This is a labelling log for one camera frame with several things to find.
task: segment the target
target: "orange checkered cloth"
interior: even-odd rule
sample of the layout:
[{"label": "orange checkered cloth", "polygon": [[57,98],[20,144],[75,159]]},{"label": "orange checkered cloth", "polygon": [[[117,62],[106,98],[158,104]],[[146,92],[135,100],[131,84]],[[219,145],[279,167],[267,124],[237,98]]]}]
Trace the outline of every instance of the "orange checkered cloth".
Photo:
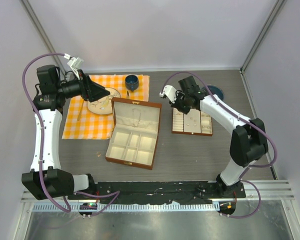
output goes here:
[{"label": "orange checkered cloth", "polygon": [[[127,75],[91,75],[93,82],[104,87],[116,89],[122,98],[127,98],[125,78]],[[149,101],[149,76],[137,75],[139,87],[133,93],[129,92],[130,99]],[[114,128],[113,114],[98,115],[88,110],[87,103],[83,104],[81,117],[78,115],[82,106],[81,96],[71,98],[68,114],[63,130],[63,139],[109,139]]]}]

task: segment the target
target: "wire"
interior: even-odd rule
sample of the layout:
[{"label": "wire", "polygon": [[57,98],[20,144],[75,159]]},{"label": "wire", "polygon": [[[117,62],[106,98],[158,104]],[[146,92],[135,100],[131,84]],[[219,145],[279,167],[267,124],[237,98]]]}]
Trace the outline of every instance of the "wire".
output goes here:
[{"label": "wire", "polygon": [[[199,77],[197,76],[196,74],[194,74],[193,72],[190,72],[190,71],[179,71],[179,72],[176,72],[174,74],[172,74],[163,84],[163,87],[161,89],[161,92],[163,92],[165,86],[167,85],[168,81],[173,78],[174,76],[178,75],[178,74],[183,74],[183,73],[186,73],[186,74],[190,74],[194,77],[196,77],[206,88],[207,92],[209,93],[209,95],[211,96],[211,98],[220,105],[221,108],[223,108],[227,113],[229,113],[230,115],[232,115],[234,118],[244,122],[245,124],[249,125],[250,127],[254,128],[255,130],[257,130],[259,133],[261,133],[265,138],[268,139],[268,141],[270,142],[272,148],[273,148],[273,160],[271,162],[269,162],[268,164],[265,164],[265,165],[251,165],[251,167],[253,168],[267,168],[267,167],[270,167],[272,166],[276,161],[277,161],[277,157],[278,157],[278,150],[277,150],[277,147],[274,143],[274,141],[270,138],[270,136],[265,133],[262,129],[260,129],[259,127],[257,127],[256,125],[252,124],[251,122],[241,118],[240,116],[238,116],[237,114],[235,114],[234,112],[232,112],[231,110],[229,110],[226,106],[224,106],[220,101],[218,102],[216,97],[212,94],[212,92],[210,91],[208,85]],[[249,168],[247,167],[243,173],[240,175],[240,179],[246,174],[246,172],[249,170]]]},{"label": "wire", "polygon": [[67,75],[69,74],[69,73],[73,73],[73,75],[75,76],[75,73],[73,72],[73,71],[66,71],[65,73],[64,73],[64,80],[67,80],[66,79],[66,77],[67,77]]},{"label": "wire", "polygon": [[254,189],[256,190],[256,193],[258,194],[258,205],[256,206],[255,210],[253,212],[249,213],[248,215],[244,215],[244,216],[232,216],[232,215],[227,215],[227,214],[224,214],[224,213],[221,213],[220,215],[225,216],[227,218],[231,218],[231,219],[245,219],[245,218],[251,217],[256,212],[258,212],[258,210],[260,208],[260,205],[261,205],[261,194],[260,194],[259,189],[251,181],[248,181],[248,180],[241,180],[241,181],[244,182],[244,183],[251,184],[254,187]]},{"label": "wire", "polygon": [[234,194],[234,204],[237,204],[237,194],[235,191],[233,192],[233,194]]},{"label": "wire", "polygon": [[[85,193],[85,192],[82,192],[82,193],[76,192],[76,193],[88,196],[87,193]],[[116,191],[116,192],[113,192],[113,193],[109,194],[111,196],[113,196],[113,195],[115,195],[115,196],[112,198],[112,200],[104,208],[102,208],[100,211],[92,213],[90,215],[90,217],[94,217],[94,216],[97,216],[97,215],[103,213],[117,199],[117,197],[119,196],[119,193],[120,193],[120,191]],[[67,221],[66,223],[64,223],[64,224],[62,224],[60,226],[44,226],[44,228],[51,229],[51,230],[60,229],[60,228],[63,228],[64,226],[68,225],[69,223],[72,223],[73,221],[75,221],[75,220],[77,220],[79,218],[81,218],[81,216],[75,217],[75,218]]]},{"label": "wire", "polygon": [[[120,191],[114,192],[114,194],[116,194],[116,195],[113,197],[113,199],[112,199],[112,200],[111,200],[104,208],[102,208],[100,211],[97,211],[97,212],[91,214],[90,217],[97,216],[97,215],[101,214],[102,212],[104,212],[104,211],[105,211],[105,210],[106,210],[106,209],[107,209],[107,208],[115,201],[115,199],[117,199],[117,197],[119,196],[119,193],[120,193]],[[44,225],[43,225],[42,227],[45,228],[45,229],[56,230],[56,229],[63,228],[63,227],[65,227],[66,225],[68,225],[68,224],[70,224],[70,223],[72,223],[72,222],[74,222],[75,220],[80,219],[80,218],[81,218],[81,215],[72,218],[71,220],[67,221],[66,223],[64,223],[64,224],[62,224],[62,225],[60,225],[60,226],[44,226]],[[37,233],[37,231],[38,231],[38,229],[39,229],[39,226],[42,224],[42,221],[43,221],[43,218],[41,218],[41,219],[39,220],[39,223],[36,225],[36,227],[35,227],[35,229],[34,229],[34,231],[33,231],[33,234],[32,234],[32,237],[30,238],[30,240],[33,240],[34,237],[36,236],[36,233]]]},{"label": "wire", "polygon": [[[40,184],[41,184],[41,187],[42,187],[42,190],[45,194],[45,196],[53,203],[53,205],[55,205],[58,209],[66,212],[66,213],[70,213],[71,212],[71,206],[67,200],[67,198],[64,196],[63,197],[63,200],[67,206],[67,208],[61,206],[59,203],[57,203],[52,197],[51,195],[49,194],[47,188],[46,188],[46,185],[45,185],[45,181],[44,181],[44,175],[43,175],[43,155],[44,155],[44,141],[45,141],[45,128],[44,128],[44,121],[42,119],[42,116],[40,115],[39,113],[39,110],[37,109],[36,105],[33,103],[31,97],[30,97],[30,94],[28,92],[28,89],[27,89],[27,86],[26,86],[26,73],[29,69],[29,67],[34,63],[36,62],[37,60],[39,59],[42,59],[44,57],[48,57],[48,56],[62,56],[64,57],[65,54],[64,53],[47,53],[47,54],[43,54],[43,55],[40,55],[40,56],[37,56],[36,58],[34,58],[33,60],[31,60],[24,68],[23,70],[23,73],[22,73],[22,86],[23,86],[23,90],[24,90],[24,93],[26,95],[26,98],[28,99],[30,105],[32,106],[32,109],[33,111],[36,113],[36,115],[38,116],[38,119],[39,119],[39,122],[40,122],[40,128],[41,128],[41,139],[40,139],[40,151],[39,151],[39,178],[40,178]],[[110,202],[112,203],[119,195],[119,192],[116,192],[117,195],[113,198],[113,200]]]}]

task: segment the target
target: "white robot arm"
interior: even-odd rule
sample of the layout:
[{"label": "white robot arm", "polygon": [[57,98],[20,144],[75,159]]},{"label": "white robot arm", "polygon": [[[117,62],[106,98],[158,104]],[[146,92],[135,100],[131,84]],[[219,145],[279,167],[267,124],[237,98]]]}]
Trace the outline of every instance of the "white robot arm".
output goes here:
[{"label": "white robot arm", "polygon": [[42,172],[47,191],[52,198],[72,195],[83,191],[95,194],[95,182],[90,174],[72,175],[61,170],[59,160],[59,130],[62,120],[62,109],[66,99],[81,96],[84,101],[94,102],[110,94],[103,86],[92,82],[89,76],[79,69],[82,59],[68,56],[68,65],[76,78],[61,81],[59,68],[46,65],[37,68],[39,88],[33,99],[43,121],[44,140],[42,144],[42,127],[35,113],[36,138],[34,157],[30,172],[22,174],[23,185],[38,199],[47,196],[40,183],[40,152],[43,153]]},{"label": "white robot arm", "polygon": [[[227,167],[217,176],[223,192],[231,191],[240,181],[240,177],[249,165],[252,165],[268,152],[268,143],[265,137],[255,132],[254,129],[240,119],[251,122],[262,130],[264,124],[260,119],[251,120],[226,105],[215,94],[216,100],[207,92],[201,91],[192,76],[179,81],[182,91],[176,90],[171,85],[166,85],[160,92],[161,98],[168,98],[171,107],[187,114],[190,109],[197,109],[209,114],[231,134],[230,155]],[[239,118],[234,118],[224,110],[220,104]]]}]

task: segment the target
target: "purple cable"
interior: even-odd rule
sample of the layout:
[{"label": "purple cable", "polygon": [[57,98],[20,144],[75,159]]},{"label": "purple cable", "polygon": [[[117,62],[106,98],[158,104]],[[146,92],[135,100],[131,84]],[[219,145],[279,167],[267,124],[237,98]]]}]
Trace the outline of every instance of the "purple cable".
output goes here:
[{"label": "purple cable", "polygon": [[[89,196],[89,197],[95,197],[95,198],[106,198],[106,197],[104,197],[104,196],[98,196],[98,195],[91,195],[91,194],[88,194],[88,193],[85,193],[85,192],[76,192],[77,194],[82,194],[82,195],[86,195],[86,196]],[[97,211],[97,212],[95,212],[95,213],[92,213],[91,215],[90,215],[90,217],[94,217],[94,216],[97,216],[97,215],[99,215],[99,214],[101,214],[102,212],[104,212],[116,199],[117,199],[117,197],[119,196],[119,193],[120,193],[120,191],[116,191],[116,192],[113,192],[113,193],[111,193],[111,194],[109,194],[109,195],[106,195],[106,196],[108,196],[108,197],[110,197],[110,196],[113,196],[113,195],[115,195],[114,197],[113,197],[113,199],[104,207],[104,208],[102,208],[100,211]],[[75,217],[75,218],[73,218],[73,219],[71,219],[71,220],[69,220],[69,221],[67,221],[66,223],[64,223],[64,224],[62,224],[62,225],[60,225],[60,226],[44,226],[44,228],[46,228],[46,229],[51,229],[51,230],[56,230],[56,229],[60,229],[60,228],[63,228],[64,226],[66,226],[66,225],[68,225],[68,224],[70,224],[70,223],[72,223],[73,221],[75,221],[75,220],[77,220],[77,219],[79,219],[79,218],[81,218],[81,216],[78,216],[78,217]]]},{"label": "purple cable", "polygon": [[[105,210],[106,210],[106,209],[107,209],[107,208],[108,208],[108,207],[109,207],[109,206],[117,199],[117,197],[119,196],[119,193],[120,193],[120,191],[116,191],[116,192],[114,192],[114,193],[111,193],[111,196],[115,195],[114,198],[113,198],[113,199],[112,199],[112,200],[111,200],[104,208],[102,208],[100,211],[97,211],[96,213],[91,214],[90,217],[97,216],[97,215],[101,214],[102,212],[104,212],[104,211],[105,211]],[[80,194],[83,194],[83,195],[86,195],[86,196],[87,196],[88,193],[82,192],[82,193],[80,193]],[[94,197],[100,198],[100,196],[98,196],[98,195],[91,195],[91,194],[89,194],[89,195],[90,195],[91,197],[94,196]],[[77,219],[79,219],[79,218],[81,218],[81,216],[74,217],[73,219],[67,221],[66,223],[64,223],[64,224],[62,224],[62,225],[60,225],[60,226],[42,226],[42,227],[45,228],[45,229],[56,230],[56,229],[63,228],[64,226],[66,226],[66,225],[68,225],[68,224],[74,222],[75,220],[77,220]],[[36,227],[35,227],[35,229],[34,229],[34,231],[33,231],[33,234],[32,234],[32,237],[30,238],[30,240],[33,240],[34,237],[36,236],[36,233],[37,233],[37,231],[38,231],[38,229],[39,229],[39,226],[42,224],[42,221],[43,221],[43,218],[41,218],[41,219],[39,220],[38,224],[36,225]]]},{"label": "purple cable", "polygon": [[[178,75],[178,74],[190,74],[194,77],[196,77],[205,87],[205,89],[208,91],[209,95],[212,97],[212,99],[215,101],[215,102],[218,102],[217,99],[215,98],[215,96],[212,94],[212,92],[210,91],[208,85],[199,77],[197,76],[196,74],[190,72],[190,71],[179,71],[179,72],[176,72],[174,74],[172,74],[163,84],[163,87],[161,89],[161,92],[163,92],[165,86],[167,85],[168,81],[173,78],[175,75]],[[254,168],[267,168],[267,167],[270,167],[272,166],[276,161],[277,161],[277,157],[278,157],[278,150],[277,150],[277,147],[274,143],[274,141],[270,138],[270,136],[268,134],[266,134],[264,131],[262,131],[259,127],[257,127],[256,125],[253,125],[251,122],[239,117],[238,115],[236,115],[234,112],[232,112],[231,110],[229,110],[226,106],[224,106],[220,101],[218,102],[218,104],[227,112],[229,113],[230,115],[232,115],[234,118],[238,119],[238,120],[241,120],[242,122],[244,122],[245,124],[248,124],[250,127],[254,128],[255,130],[257,130],[259,133],[261,133],[265,138],[268,139],[268,141],[270,142],[270,144],[272,145],[272,148],[273,148],[273,160],[271,162],[269,162],[268,164],[265,164],[265,165],[251,165],[251,167],[254,167]],[[240,176],[240,178],[243,177],[243,175],[248,171],[249,168],[247,168]]]},{"label": "purple cable", "polygon": [[[42,187],[42,190],[45,194],[45,196],[57,207],[59,208],[60,210],[66,212],[66,213],[70,213],[71,212],[71,206],[69,204],[69,202],[67,201],[67,198],[64,196],[63,197],[63,200],[65,202],[65,204],[67,205],[68,208],[64,208],[63,206],[61,206],[59,203],[57,203],[52,197],[51,195],[49,194],[47,188],[46,188],[46,185],[45,185],[45,182],[44,182],[44,174],[43,174],[43,155],[44,155],[44,141],[45,141],[45,129],[44,129],[44,121],[39,113],[39,110],[37,109],[37,107],[35,106],[35,104],[33,103],[31,97],[30,97],[30,94],[28,92],[28,89],[27,89],[27,86],[26,86],[26,73],[29,69],[29,67],[34,63],[36,62],[37,60],[39,59],[42,59],[44,57],[48,57],[48,56],[64,56],[65,54],[64,53],[47,53],[47,54],[43,54],[43,55],[40,55],[40,56],[37,56],[35,59],[33,59],[32,61],[30,61],[24,68],[23,70],[23,73],[22,73],[22,86],[23,86],[23,90],[24,90],[24,93],[26,95],[26,98],[28,99],[29,103],[31,104],[34,112],[36,113],[36,115],[38,116],[38,119],[39,119],[39,122],[40,122],[40,127],[41,127],[41,140],[40,140],[40,152],[39,152],[39,178],[40,178],[40,184],[41,184],[41,187]],[[113,194],[109,194],[109,195],[106,195],[106,196],[96,196],[97,198],[107,198],[109,196],[113,196],[115,195],[115,193]]]},{"label": "purple cable", "polygon": [[248,184],[251,184],[254,189],[256,190],[256,193],[258,194],[258,205],[256,206],[255,210],[252,212],[252,213],[249,213],[248,215],[244,215],[244,216],[231,216],[231,215],[227,215],[227,214],[224,214],[222,213],[222,216],[225,216],[227,218],[232,218],[232,219],[245,219],[245,218],[248,218],[248,217],[251,217],[252,215],[254,215],[256,212],[258,212],[259,208],[260,208],[260,205],[261,205],[261,194],[260,194],[260,191],[259,189],[257,188],[256,185],[254,185],[251,181],[247,181],[247,180],[241,180],[241,182],[244,182],[244,183],[248,183]]}]

